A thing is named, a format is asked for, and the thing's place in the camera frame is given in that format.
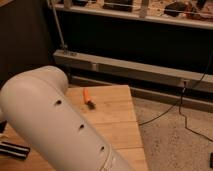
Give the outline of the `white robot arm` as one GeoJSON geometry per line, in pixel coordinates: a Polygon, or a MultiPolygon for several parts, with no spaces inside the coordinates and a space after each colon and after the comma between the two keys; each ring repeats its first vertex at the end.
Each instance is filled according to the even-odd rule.
{"type": "Polygon", "coordinates": [[[0,89],[3,118],[56,171],[134,171],[66,97],[68,78],[45,66],[0,89]]]}

